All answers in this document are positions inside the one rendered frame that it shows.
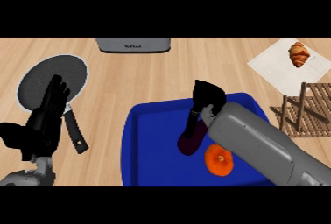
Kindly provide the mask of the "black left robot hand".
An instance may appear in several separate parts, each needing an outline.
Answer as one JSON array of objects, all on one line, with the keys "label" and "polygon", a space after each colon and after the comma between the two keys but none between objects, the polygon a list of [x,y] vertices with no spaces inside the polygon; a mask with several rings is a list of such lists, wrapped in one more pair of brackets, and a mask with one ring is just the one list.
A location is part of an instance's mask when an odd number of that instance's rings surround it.
[{"label": "black left robot hand", "polygon": [[24,161],[51,157],[58,149],[68,95],[67,83],[55,74],[48,84],[40,107],[34,109],[26,126],[12,122],[0,122],[0,138],[5,146],[21,150]]}]

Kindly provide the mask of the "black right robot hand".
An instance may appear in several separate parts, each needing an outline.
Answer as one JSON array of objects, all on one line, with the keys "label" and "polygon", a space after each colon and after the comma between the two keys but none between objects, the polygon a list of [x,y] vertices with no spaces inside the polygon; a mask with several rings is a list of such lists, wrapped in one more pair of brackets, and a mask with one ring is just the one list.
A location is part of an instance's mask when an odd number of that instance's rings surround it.
[{"label": "black right robot hand", "polygon": [[224,109],[227,103],[227,94],[224,90],[204,80],[197,80],[193,90],[193,108],[187,122],[185,136],[193,137],[200,113],[203,109],[212,104],[212,114],[216,116]]}]

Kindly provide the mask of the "dark purple eggplant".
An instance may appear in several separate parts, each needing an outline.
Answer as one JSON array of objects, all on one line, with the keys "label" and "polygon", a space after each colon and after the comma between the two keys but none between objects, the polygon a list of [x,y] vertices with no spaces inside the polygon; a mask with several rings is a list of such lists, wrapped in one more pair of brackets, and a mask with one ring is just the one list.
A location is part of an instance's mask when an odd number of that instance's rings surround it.
[{"label": "dark purple eggplant", "polygon": [[191,156],[196,153],[196,151],[200,149],[207,131],[209,131],[209,128],[206,126],[206,123],[203,120],[200,120],[197,122],[196,130],[194,130],[191,138],[188,138],[185,134],[181,134],[178,147],[179,147],[181,153],[185,156]]}]

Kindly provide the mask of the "blue plastic tray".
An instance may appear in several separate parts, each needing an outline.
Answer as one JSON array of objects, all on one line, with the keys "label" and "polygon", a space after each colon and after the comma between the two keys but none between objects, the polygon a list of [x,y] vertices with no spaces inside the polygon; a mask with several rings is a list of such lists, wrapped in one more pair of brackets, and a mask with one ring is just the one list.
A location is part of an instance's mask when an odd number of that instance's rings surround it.
[{"label": "blue plastic tray", "polygon": [[181,153],[178,140],[187,127],[193,99],[136,105],[129,112],[122,137],[122,179],[125,186],[271,186],[274,182],[237,157],[228,176],[210,173],[204,151],[213,140],[206,137],[197,152]]}]

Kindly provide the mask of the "brown wooden tiered shelf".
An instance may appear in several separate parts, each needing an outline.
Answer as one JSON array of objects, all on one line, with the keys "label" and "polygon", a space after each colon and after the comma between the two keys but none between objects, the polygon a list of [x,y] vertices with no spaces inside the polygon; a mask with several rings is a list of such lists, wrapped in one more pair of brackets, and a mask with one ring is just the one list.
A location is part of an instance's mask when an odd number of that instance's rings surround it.
[{"label": "brown wooden tiered shelf", "polygon": [[331,83],[303,82],[300,95],[286,95],[271,110],[290,137],[331,137]]}]

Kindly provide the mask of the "dark grey frying pan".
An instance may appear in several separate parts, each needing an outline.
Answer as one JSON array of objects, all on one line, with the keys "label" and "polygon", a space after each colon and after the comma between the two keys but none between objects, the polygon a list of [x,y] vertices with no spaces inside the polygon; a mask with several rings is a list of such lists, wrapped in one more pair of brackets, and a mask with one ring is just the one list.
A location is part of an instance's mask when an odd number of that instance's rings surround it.
[{"label": "dark grey frying pan", "polygon": [[55,74],[63,77],[63,81],[67,83],[67,88],[70,89],[64,117],[71,142],[77,153],[82,154],[89,149],[89,144],[79,128],[71,103],[88,84],[89,65],[86,61],[71,54],[60,54],[42,60],[30,68],[20,81],[15,98],[21,108],[26,111],[33,111],[42,104],[48,84]]}]

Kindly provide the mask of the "white placemat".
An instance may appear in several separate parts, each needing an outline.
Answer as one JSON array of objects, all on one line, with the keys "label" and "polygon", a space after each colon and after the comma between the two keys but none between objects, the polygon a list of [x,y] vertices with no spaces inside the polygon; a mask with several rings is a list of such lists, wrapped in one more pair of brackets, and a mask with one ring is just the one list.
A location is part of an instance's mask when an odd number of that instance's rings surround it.
[{"label": "white placemat", "polygon": [[249,62],[252,69],[264,76],[284,95],[299,96],[302,83],[317,83],[331,69],[331,61],[309,47],[311,57],[302,67],[290,60],[290,47],[296,38],[281,38]]}]

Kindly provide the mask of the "orange pumpkin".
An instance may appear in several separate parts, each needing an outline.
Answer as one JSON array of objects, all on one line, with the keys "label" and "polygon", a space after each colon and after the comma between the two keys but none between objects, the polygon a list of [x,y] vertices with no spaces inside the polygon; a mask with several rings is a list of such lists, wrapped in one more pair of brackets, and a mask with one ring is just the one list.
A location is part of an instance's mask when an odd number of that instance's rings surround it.
[{"label": "orange pumpkin", "polygon": [[204,152],[204,163],[209,172],[221,177],[234,170],[234,154],[218,143],[213,143]]}]

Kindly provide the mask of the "brown croissant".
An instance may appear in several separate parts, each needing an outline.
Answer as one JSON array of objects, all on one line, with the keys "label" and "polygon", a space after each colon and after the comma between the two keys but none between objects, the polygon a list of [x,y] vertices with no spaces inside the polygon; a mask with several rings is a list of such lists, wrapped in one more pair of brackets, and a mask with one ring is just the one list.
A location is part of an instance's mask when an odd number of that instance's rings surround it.
[{"label": "brown croissant", "polygon": [[289,54],[290,54],[290,60],[293,61],[295,66],[302,67],[311,57],[311,53],[306,50],[305,44],[302,42],[296,42],[292,45]]}]

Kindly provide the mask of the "grey appliance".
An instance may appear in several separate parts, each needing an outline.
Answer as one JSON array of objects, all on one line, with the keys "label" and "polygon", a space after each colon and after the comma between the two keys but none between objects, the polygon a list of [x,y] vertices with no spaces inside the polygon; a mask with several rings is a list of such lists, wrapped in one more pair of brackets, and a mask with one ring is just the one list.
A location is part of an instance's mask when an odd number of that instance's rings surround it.
[{"label": "grey appliance", "polygon": [[97,38],[104,53],[166,53],[172,49],[170,38]]}]

